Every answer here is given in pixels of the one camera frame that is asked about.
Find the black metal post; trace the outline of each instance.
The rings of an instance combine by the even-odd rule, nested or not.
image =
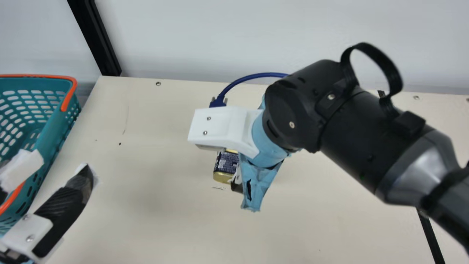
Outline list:
[[[67,0],[102,75],[120,76],[122,69],[94,0]]]

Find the battery label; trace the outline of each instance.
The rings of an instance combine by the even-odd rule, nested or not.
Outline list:
[[[234,174],[236,172],[236,166],[239,163],[239,157],[237,153],[233,152],[219,152],[217,161],[215,162],[215,168],[213,172],[224,172]]]

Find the white 3d printed part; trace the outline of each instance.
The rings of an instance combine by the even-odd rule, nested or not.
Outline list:
[[[252,140],[252,124],[262,110],[236,106],[197,109],[187,140],[200,148],[233,149],[249,158],[259,154]]]

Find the cable connector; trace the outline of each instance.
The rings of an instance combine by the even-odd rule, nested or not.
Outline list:
[[[210,102],[209,108],[212,107],[222,107],[222,106],[227,106],[228,98],[225,98],[223,95],[212,97],[212,101]]]

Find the blue cable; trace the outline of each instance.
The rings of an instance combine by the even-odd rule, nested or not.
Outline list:
[[[242,78],[239,78],[235,80],[234,82],[228,84],[223,91],[217,96],[217,98],[210,103],[210,107],[220,107],[220,106],[226,106],[226,104],[223,102],[225,95],[228,93],[231,88],[235,87],[236,85],[243,83],[245,81],[249,81],[252,79],[257,79],[257,78],[265,78],[265,77],[276,77],[276,78],[284,78],[288,76],[286,73],[280,73],[280,72],[261,72],[261,73],[256,73],[256,74],[251,74],[248,76],[244,76]]]

